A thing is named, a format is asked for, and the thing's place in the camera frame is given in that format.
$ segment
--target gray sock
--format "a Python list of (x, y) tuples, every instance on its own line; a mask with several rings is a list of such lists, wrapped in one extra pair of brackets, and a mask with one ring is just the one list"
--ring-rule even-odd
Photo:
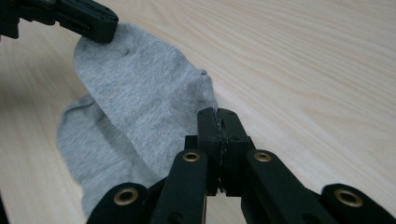
[(82, 38), (75, 65), (92, 97), (69, 106), (57, 142), (88, 216), (112, 187), (167, 176), (185, 135), (196, 134), (197, 112), (217, 103), (204, 70), (132, 25), (120, 24), (108, 45)]

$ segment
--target table surface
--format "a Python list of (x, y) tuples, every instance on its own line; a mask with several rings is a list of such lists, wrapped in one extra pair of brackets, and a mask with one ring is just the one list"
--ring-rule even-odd
[[(107, 1), (120, 21), (178, 47), (212, 76), (257, 148), (320, 192), (362, 190), (396, 216), (396, 2)], [(86, 94), (79, 35), (21, 21), (0, 43), (0, 190), (11, 223), (83, 223), (79, 185), (55, 143)], [(208, 199), (206, 223), (244, 223), (239, 200)]]

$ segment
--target wood grain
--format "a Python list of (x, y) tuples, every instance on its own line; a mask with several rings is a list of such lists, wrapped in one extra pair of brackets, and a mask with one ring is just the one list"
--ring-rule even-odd
[[(389, 0), (107, 1), (212, 76), (256, 147), (308, 188), (354, 186), (396, 216), (396, 3)], [(86, 94), (79, 36), (21, 21), (0, 43), (0, 190), (11, 223), (83, 223), (81, 189), (55, 134)], [(206, 223), (244, 223), (238, 199), (209, 198)]]

